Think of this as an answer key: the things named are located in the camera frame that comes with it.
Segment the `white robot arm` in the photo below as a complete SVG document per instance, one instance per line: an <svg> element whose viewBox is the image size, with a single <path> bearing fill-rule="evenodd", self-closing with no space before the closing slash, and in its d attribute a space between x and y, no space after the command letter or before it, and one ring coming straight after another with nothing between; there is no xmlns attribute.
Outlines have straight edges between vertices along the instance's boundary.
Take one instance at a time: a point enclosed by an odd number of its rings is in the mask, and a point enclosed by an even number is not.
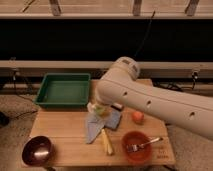
<svg viewBox="0 0 213 171"><path fill-rule="evenodd" d="M134 59L118 58L97 82L94 105L118 103L213 140L213 98L138 83L139 74Z"/></svg>

